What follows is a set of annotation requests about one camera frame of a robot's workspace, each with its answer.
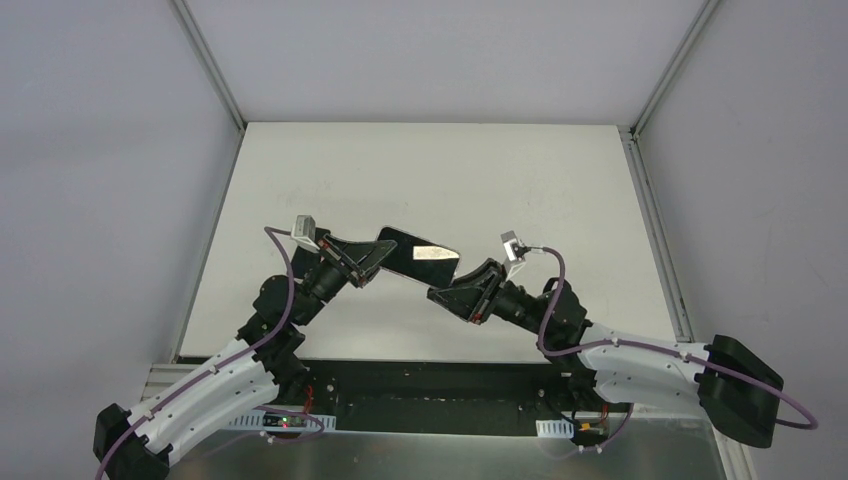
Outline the black smartphone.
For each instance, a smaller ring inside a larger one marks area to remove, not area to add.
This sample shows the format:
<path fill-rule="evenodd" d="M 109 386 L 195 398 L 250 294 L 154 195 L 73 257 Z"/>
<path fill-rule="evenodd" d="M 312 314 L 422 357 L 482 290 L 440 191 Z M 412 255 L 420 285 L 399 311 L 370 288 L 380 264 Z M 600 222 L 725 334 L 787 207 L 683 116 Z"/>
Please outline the black smartphone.
<path fill-rule="evenodd" d="M 458 251 L 391 226 L 383 227 L 377 239 L 396 243 L 383 261 L 383 269 L 430 287 L 451 284 L 460 263 Z"/>

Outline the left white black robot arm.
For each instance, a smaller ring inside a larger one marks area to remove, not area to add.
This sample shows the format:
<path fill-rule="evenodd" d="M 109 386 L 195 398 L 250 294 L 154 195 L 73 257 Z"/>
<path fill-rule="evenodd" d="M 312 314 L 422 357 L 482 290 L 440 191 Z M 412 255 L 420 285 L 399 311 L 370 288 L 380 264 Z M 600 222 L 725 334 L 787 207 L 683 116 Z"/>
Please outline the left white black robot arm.
<path fill-rule="evenodd" d="M 300 282 L 288 254 L 281 287 L 265 287 L 250 320 L 217 354 L 154 397 L 96 418 L 95 474 L 103 479 L 164 479 L 207 437 L 273 400 L 297 402 L 306 369 L 296 357 L 309 323 L 347 285 L 366 286 L 397 247 L 394 240 L 349 242 L 290 233 L 318 261 Z"/>

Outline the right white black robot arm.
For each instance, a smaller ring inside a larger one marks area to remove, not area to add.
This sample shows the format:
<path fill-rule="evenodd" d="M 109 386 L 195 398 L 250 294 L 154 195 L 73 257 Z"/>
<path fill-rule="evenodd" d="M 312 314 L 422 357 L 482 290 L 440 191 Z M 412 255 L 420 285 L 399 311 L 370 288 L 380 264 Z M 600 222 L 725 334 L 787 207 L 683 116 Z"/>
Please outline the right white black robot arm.
<path fill-rule="evenodd" d="M 550 278 L 538 295 L 509 281 L 488 260 L 430 301 L 480 325 L 492 316 L 544 338 L 543 356 L 576 376 L 569 400 L 583 410 L 599 403 L 643 404 L 708 419 L 723 435 L 765 449 L 778 424 L 782 377 L 739 340 L 676 343 L 618 332 L 588 318 L 567 281 Z"/>

